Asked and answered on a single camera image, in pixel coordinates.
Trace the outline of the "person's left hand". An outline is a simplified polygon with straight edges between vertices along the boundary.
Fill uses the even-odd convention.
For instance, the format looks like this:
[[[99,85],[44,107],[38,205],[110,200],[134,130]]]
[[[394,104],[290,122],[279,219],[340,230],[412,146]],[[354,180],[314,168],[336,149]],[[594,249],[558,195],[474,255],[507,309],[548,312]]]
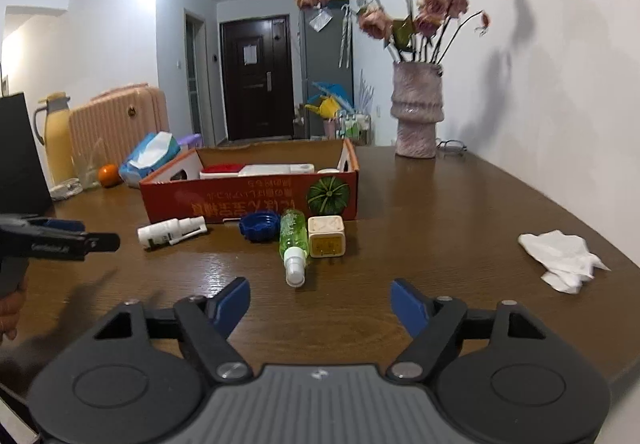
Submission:
[[[26,301],[26,289],[23,284],[0,300],[0,334],[1,339],[14,340],[17,336],[17,323]]]

